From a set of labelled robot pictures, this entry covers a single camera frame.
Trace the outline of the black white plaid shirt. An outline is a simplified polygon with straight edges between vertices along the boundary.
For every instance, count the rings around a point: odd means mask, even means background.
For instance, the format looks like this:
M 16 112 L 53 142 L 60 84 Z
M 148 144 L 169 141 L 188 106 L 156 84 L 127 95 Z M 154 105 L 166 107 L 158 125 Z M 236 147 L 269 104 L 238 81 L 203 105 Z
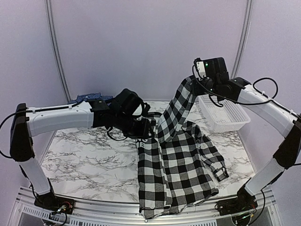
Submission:
M 178 214 L 217 195 L 229 175 L 225 160 L 200 127 L 189 121 L 193 76 L 185 78 L 162 114 L 148 117 L 155 136 L 136 140 L 139 212 L 145 219 Z

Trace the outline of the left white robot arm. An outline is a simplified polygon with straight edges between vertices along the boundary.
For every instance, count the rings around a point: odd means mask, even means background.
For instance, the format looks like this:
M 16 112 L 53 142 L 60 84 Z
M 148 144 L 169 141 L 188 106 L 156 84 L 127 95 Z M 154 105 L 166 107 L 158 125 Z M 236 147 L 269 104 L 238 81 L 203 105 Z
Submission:
M 29 179 L 37 194 L 36 201 L 54 210 L 59 206 L 51 182 L 35 159 L 32 138 L 51 131 L 71 128 L 105 127 L 119 129 L 124 137 L 147 139 L 154 136 L 147 120 L 149 106 L 142 100 L 120 102 L 116 99 L 84 100 L 80 103 L 52 107 L 27 107 L 19 104 L 14 113 L 10 130 L 9 155 L 7 159 L 16 161 L 23 174 Z

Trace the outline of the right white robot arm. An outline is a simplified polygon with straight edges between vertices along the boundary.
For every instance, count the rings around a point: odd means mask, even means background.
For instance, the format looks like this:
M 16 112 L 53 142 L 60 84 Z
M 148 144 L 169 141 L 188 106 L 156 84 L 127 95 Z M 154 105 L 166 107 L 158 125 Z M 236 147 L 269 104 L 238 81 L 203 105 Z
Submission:
M 234 79 L 216 81 L 212 78 L 194 78 L 193 93 L 197 96 L 209 94 L 219 100 L 240 104 L 269 123 L 284 138 L 271 160 L 248 180 L 237 192 L 233 207 L 243 211 L 251 204 L 255 195 L 296 164 L 301 150 L 301 117 L 257 90 L 247 80 Z

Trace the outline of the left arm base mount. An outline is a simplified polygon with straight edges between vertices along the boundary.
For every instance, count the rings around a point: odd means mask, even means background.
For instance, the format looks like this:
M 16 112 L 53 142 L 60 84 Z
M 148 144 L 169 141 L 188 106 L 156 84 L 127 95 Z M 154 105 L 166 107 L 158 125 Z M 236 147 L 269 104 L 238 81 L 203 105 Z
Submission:
M 44 199 L 43 201 L 41 201 L 39 199 L 35 199 L 34 205 L 46 210 L 51 210 L 52 212 L 55 212 L 56 210 L 59 210 L 60 207 L 65 206 L 63 211 L 67 214 L 72 214 L 75 200 L 57 196 L 55 200 Z

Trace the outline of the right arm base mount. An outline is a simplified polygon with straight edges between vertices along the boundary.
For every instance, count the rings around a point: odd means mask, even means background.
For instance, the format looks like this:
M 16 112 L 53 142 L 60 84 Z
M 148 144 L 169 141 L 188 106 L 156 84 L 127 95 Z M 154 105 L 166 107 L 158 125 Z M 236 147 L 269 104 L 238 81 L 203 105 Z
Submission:
M 241 201 L 238 198 L 219 200 L 215 209 L 221 216 L 228 214 L 236 214 L 247 210 L 255 210 L 258 207 L 257 200 L 252 199 L 251 201 Z

